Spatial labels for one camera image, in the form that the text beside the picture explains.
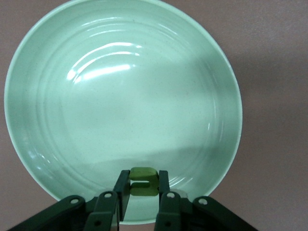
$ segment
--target olive green plastic piece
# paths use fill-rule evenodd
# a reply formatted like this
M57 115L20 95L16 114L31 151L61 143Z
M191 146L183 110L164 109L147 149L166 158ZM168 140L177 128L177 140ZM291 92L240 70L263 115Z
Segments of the olive green plastic piece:
M158 195L159 177L154 168L133 167L129 174L130 180L138 181L131 184L130 194L133 196Z

